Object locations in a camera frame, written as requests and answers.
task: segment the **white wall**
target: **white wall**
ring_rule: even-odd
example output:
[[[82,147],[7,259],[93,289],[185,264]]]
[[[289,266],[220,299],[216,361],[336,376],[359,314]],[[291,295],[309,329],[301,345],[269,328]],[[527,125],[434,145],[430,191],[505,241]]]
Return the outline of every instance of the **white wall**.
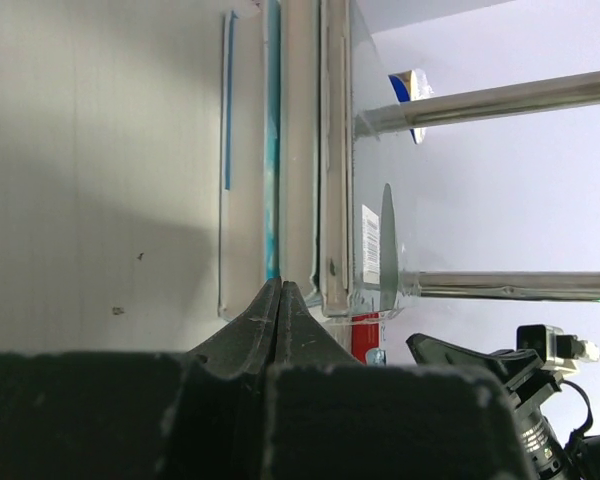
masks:
[[[455,15],[511,0],[358,0],[371,33]]]
[[[600,0],[518,0],[375,36],[387,71],[420,67],[437,95],[600,70]],[[435,127],[418,165],[423,270],[600,271],[600,106]],[[422,299],[388,326],[389,361],[421,331],[482,351],[548,323],[600,346],[600,304]],[[578,381],[600,433],[600,364]],[[565,439],[575,394],[545,409]]]
[[[0,0],[0,350],[183,350],[224,324],[227,5]]]

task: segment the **chrome bar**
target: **chrome bar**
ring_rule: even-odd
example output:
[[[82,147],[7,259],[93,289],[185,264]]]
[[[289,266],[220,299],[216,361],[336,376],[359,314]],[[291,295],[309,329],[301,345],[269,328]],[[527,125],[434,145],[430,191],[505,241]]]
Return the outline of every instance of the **chrome bar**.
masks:
[[[599,103],[600,72],[593,72],[371,110],[360,115],[356,128],[365,135]]]
[[[593,272],[420,272],[419,282],[423,297],[600,302]]]

